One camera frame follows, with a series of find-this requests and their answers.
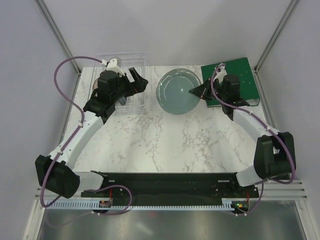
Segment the grey-blue ceramic plate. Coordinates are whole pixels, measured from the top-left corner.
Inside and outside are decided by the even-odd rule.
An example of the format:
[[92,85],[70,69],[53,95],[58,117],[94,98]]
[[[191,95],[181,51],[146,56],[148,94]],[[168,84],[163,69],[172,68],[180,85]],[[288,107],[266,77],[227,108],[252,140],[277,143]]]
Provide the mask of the grey-blue ceramic plate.
[[190,90],[200,85],[201,81],[193,71],[186,68],[170,70],[164,74],[157,85],[157,102],[169,114],[186,114],[200,102],[199,97],[190,93]]

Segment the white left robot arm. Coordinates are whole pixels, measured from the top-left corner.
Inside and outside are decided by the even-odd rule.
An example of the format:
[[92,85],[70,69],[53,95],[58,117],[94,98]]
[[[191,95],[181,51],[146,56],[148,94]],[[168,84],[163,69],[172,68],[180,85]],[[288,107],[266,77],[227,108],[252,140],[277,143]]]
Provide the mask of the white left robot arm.
[[77,192],[81,177],[73,172],[73,168],[80,153],[115,112],[116,103],[146,90],[149,82],[133,67],[129,68],[129,73],[133,81],[127,74],[111,68],[100,73],[97,88],[83,107],[83,115],[73,132],[48,156],[39,155],[35,160],[41,187],[66,199]]

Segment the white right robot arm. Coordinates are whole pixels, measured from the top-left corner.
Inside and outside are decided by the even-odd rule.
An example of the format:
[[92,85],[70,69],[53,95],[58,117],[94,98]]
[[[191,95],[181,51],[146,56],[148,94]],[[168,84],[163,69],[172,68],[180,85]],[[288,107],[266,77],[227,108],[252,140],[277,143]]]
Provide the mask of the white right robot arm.
[[294,139],[289,132],[280,132],[260,119],[241,97],[240,81],[234,74],[227,74],[223,81],[209,78],[189,91],[203,100],[217,100],[230,120],[240,125],[255,140],[253,164],[236,173],[236,180],[229,184],[235,197],[242,196],[247,186],[276,181],[277,177],[290,175],[295,178],[296,160]]

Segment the red rimmed beige plate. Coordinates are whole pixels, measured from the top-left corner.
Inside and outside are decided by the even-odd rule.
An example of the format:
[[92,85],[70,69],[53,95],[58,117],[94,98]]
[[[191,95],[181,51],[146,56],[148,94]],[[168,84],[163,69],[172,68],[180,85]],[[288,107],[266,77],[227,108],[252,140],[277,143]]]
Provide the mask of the red rimmed beige plate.
[[98,88],[98,79],[95,79],[92,85],[92,90],[94,91],[97,88]]

